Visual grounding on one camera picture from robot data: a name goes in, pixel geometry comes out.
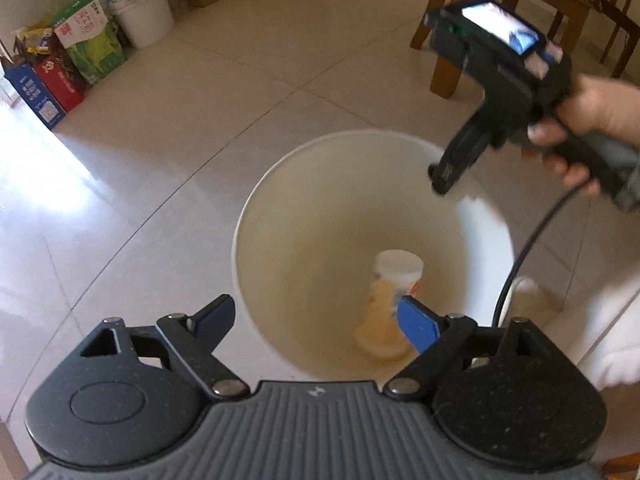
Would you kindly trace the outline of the person's right hand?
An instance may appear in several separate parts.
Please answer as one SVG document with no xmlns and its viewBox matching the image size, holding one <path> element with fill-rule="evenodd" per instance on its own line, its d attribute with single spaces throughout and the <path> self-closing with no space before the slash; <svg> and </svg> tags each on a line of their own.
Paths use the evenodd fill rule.
<svg viewBox="0 0 640 480">
<path fill-rule="evenodd" d="M 527 129 L 529 141 L 539 146 L 560 144 L 566 139 L 567 126 L 572 133 L 600 131 L 611 138 L 633 146 L 639 151 L 639 87 L 629 82 L 576 74 L 572 91 L 556 109 L 555 116 L 546 117 Z M 568 188 L 582 188 L 582 194 L 600 194 L 600 182 L 590 176 L 583 164 L 569 164 L 557 154 L 542 155 L 542 163 Z"/>
</svg>

